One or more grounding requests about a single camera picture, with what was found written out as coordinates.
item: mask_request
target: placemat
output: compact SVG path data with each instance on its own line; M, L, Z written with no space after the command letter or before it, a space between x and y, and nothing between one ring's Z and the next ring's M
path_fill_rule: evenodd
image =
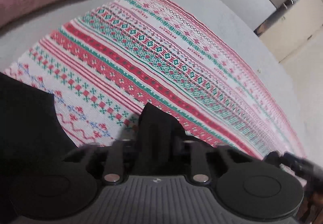
M78 146L134 138L150 102L213 146L259 158L273 150L305 155L253 70L169 0L94 9L39 40L5 73L54 94L59 122Z

